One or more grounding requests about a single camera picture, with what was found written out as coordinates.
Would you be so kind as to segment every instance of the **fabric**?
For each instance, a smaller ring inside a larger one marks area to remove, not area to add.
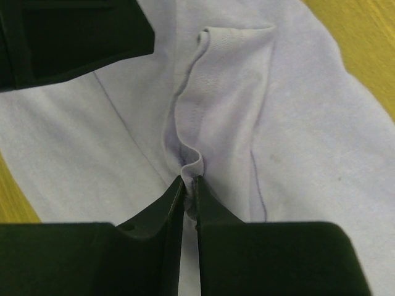
[[[43,222],[118,224],[203,173],[244,221],[331,221],[395,288],[395,126],[298,0],[141,1],[153,55],[1,94],[0,147]],[[199,295],[185,219],[180,295]]]

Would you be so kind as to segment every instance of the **folded fabric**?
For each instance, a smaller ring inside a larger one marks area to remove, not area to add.
[[[0,148],[40,218],[117,224],[204,175],[244,221],[340,225],[392,295],[395,126],[323,25],[298,0],[141,7],[153,55],[0,95]],[[189,218],[180,295],[200,295]]]

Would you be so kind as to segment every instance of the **garment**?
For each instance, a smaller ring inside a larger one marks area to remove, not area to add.
[[[395,288],[395,126],[298,0],[141,1],[153,55],[0,95],[0,148],[44,222],[135,215],[203,174],[244,221],[331,221]],[[180,295],[199,294],[185,219]]]

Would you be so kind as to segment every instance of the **black plastic part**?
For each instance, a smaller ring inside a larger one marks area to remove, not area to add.
[[[154,52],[154,31],[136,0],[0,0],[0,23],[0,91]]]
[[[178,177],[160,199],[117,228],[0,225],[0,295],[176,296],[184,196]]]
[[[371,295],[347,235],[332,223],[243,223],[198,177],[202,296]]]

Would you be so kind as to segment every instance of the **yellow wood surface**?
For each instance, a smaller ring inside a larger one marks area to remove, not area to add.
[[[349,72],[395,120],[395,0],[303,1],[339,43]],[[0,154],[0,223],[38,221]]]

